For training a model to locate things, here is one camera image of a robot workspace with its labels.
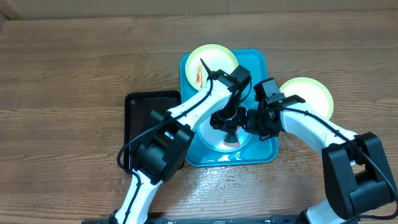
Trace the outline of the green and orange sponge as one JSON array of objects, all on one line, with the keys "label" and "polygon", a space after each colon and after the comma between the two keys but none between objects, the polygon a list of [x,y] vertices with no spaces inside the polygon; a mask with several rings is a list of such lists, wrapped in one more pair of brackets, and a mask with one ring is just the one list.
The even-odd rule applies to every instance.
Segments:
[{"label": "green and orange sponge", "polygon": [[228,146],[228,147],[238,147],[241,145],[239,138],[236,134],[236,132],[234,133],[228,133],[225,138],[224,138],[224,145]]}]

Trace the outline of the light blue plate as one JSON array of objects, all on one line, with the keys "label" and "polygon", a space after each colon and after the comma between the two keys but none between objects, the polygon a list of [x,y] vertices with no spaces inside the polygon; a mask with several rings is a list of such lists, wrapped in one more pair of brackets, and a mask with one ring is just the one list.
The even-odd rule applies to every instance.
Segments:
[{"label": "light blue plate", "polygon": [[238,127],[236,134],[239,138],[239,141],[241,143],[240,146],[238,147],[228,147],[224,145],[224,138],[227,135],[226,132],[220,131],[217,129],[213,129],[210,126],[210,117],[207,117],[204,122],[202,122],[201,125],[197,128],[197,133],[199,135],[199,138],[212,150],[218,151],[218,152],[233,152],[237,151],[238,149],[241,149],[244,147],[249,140],[251,139],[252,134],[249,134],[243,130],[243,128]]}]

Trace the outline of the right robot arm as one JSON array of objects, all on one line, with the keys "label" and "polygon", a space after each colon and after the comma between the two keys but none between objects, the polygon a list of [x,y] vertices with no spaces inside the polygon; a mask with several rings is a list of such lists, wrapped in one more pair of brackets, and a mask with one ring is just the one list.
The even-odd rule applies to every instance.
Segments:
[{"label": "right robot arm", "polygon": [[297,223],[358,223],[391,220],[369,211],[397,201],[397,187],[380,139],[357,134],[322,118],[297,95],[248,110],[246,132],[261,141],[290,133],[322,158],[326,198],[298,216]]}]

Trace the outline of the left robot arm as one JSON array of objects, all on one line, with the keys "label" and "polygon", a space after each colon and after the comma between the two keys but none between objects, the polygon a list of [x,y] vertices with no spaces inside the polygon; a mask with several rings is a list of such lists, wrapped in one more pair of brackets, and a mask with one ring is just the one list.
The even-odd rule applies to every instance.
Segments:
[{"label": "left robot arm", "polygon": [[110,223],[145,223],[149,205],[161,184],[182,166],[195,130],[206,119],[213,129],[226,133],[225,141],[236,144],[236,131],[244,126],[243,90],[251,84],[248,70],[238,66],[231,74],[209,71],[205,87],[185,103],[168,111],[150,112],[143,131],[120,149],[117,163],[132,175],[122,207]]}]

